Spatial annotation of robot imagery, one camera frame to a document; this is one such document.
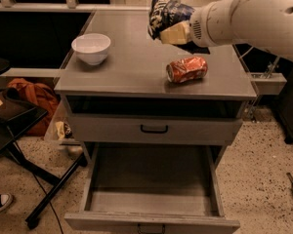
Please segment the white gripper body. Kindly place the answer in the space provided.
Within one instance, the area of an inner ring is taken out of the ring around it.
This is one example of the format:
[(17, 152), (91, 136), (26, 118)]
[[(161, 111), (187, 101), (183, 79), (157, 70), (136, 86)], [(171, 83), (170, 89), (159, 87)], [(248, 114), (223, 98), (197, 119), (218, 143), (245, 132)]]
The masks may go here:
[(196, 8), (189, 20), (193, 43), (199, 47), (214, 47), (232, 43), (230, 7), (233, 0), (220, 0)]

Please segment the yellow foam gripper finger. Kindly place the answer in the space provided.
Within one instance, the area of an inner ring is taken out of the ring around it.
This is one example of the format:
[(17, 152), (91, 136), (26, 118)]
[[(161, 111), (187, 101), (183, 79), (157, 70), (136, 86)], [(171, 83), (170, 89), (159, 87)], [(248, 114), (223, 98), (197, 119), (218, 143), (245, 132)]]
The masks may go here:
[(189, 22), (184, 20), (161, 31), (160, 40), (163, 44), (185, 45), (191, 40)]

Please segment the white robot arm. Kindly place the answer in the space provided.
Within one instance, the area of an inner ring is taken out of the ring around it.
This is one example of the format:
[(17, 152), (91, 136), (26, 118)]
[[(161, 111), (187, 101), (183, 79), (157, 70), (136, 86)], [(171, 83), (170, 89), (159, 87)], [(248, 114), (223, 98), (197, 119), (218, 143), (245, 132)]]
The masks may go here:
[(245, 43), (293, 62), (293, 0), (220, 0), (160, 32), (161, 42), (199, 47)]

